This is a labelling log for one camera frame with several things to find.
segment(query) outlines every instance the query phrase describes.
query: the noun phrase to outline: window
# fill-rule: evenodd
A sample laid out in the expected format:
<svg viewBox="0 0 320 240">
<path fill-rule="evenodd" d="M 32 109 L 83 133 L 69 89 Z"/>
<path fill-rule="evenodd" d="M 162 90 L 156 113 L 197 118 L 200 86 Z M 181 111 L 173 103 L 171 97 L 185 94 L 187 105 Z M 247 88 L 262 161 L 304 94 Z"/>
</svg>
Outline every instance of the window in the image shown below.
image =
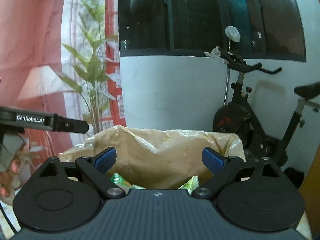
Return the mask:
<svg viewBox="0 0 320 240">
<path fill-rule="evenodd" d="M 295 0 L 119 0 L 121 56 L 204 56 L 227 48 L 229 25 L 243 57 L 306 60 Z"/>
</svg>

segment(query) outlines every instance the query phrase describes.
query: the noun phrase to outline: red window frame print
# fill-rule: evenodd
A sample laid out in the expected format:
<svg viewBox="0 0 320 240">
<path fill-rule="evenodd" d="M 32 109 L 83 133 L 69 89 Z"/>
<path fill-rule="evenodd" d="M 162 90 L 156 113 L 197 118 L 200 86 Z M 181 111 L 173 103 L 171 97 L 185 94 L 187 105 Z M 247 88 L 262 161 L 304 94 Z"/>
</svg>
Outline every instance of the red window frame print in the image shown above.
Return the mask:
<svg viewBox="0 0 320 240">
<path fill-rule="evenodd" d="M 106 15 L 105 15 L 105 36 L 118 35 L 114 33 L 114 18 L 118 16 L 118 11 L 114 11 L 115 0 L 106 0 Z M 111 46 L 106 46 L 106 56 L 114 60 L 114 49 Z M 106 62 L 106 73 L 111 74 L 116 72 L 120 68 L 119 62 Z M 111 117 L 104 118 L 104 121 L 113 120 L 114 125 L 126 126 L 125 118 L 120 116 L 119 105 L 118 105 L 118 96 L 122 96 L 122 88 L 117 87 L 116 83 L 112 80 L 108 80 L 108 91 L 113 95 L 117 100 L 110 100 L 110 112 Z"/>
</svg>

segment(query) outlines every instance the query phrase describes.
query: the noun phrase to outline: exercise bike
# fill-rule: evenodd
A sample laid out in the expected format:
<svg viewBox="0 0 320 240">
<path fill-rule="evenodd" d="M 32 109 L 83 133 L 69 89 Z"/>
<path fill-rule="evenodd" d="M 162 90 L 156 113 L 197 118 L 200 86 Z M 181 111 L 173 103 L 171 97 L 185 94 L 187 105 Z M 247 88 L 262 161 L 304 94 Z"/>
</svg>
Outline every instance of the exercise bike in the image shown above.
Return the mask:
<svg viewBox="0 0 320 240">
<path fill-rule="evenodd" d="M 261 63 L 248 65 L 239 54 L 232 51 L 226 51 L 222 48 L 219 48 L 219 51 L 221 53 L 220 57 L 228 62 L 227 67 L 238 71 L 239 75 L 237 82 L 231 84 L 231 88 L 234 90 L 232 100 L 227 105 L 219 108 L 214 116 L 213 131 L 236 133 L 242 140 L 245 152 L 249 153 L 248 156 L 252 154 L 252 159 L 270 157 L 278 166 L 283 166 L 288 160 L 286 148 L 297 126 L 299 124 L 300 127 L 304 125 L 304 121 L 301 120 L 304 106 L 311 106 L 314 111 L 319 112 L 320 105 L 310 102 L 309 100 L 320 94 L 320 82 L 296 87 L 294 89 L 294 93 L 301 98 L 298 99 L 297 108 L 292 115 L 282 140 L 280 140 L 265 133 L 247 101 L 249 93 L 252 92 L 252 88 L 246 87 L 247 94 L 244 95 L 242 94 L 242 86 L 245 73 L 258 70 L 270 75 L 275 75 L 281 72 L 282 68 L 280 67 L 275 71 L 270 71 L 262 68 Z"/>
</svg>

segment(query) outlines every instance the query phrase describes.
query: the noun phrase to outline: white wall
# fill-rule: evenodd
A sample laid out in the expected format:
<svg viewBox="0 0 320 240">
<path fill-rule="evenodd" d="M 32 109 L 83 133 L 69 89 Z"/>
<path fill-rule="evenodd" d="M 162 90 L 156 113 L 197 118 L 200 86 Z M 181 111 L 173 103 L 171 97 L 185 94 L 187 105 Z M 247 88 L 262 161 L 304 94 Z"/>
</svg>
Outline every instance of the white wall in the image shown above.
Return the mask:
<svg viewBox="0 0 320 240">
<path fill-rule="evenodd" d="M 320 4 L 318 0 L 297 0 L 297 3 L 307 62 L 259 60 L 264 68 L 273 70 L 281 66 L 284 71 L 275 76 L 249 73 L 244 80 L 244 87 L 253 88 L 249 102 L 266 133 L 277 137 L 283 136 L 297 105 L 298 96 L 293 88 L 320 80 Z M 223 102 L 226 67 L 221 60 L 177 56 L 122 57 L 120 65 L 127 126 L 212 130 L 214 113 Z M 230 81 L 236 81 L 235 72 L 231 73 Z M 297 129 L 287 149 L 287 165 L 307 172 L 320 141 L 320 114 L 306 108 L 303 119 L 305 126 Z"/>
</svg>

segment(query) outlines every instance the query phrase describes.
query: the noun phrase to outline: printed curtain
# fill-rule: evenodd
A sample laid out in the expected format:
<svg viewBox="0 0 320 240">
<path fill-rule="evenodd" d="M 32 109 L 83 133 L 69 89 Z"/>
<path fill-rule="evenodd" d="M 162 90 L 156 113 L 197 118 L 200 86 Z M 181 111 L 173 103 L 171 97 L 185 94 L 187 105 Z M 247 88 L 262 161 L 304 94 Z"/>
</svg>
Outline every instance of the printed curtain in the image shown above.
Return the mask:
<svg viewBox="0 0 320 240">
<path fill-rule="evenodd" d="M 26 129 L 34 169 L 85 138 L 125 126 L 118 0 L 0 0 L 0 106 L 86 120 L 87 134 Z"/>
</svg>

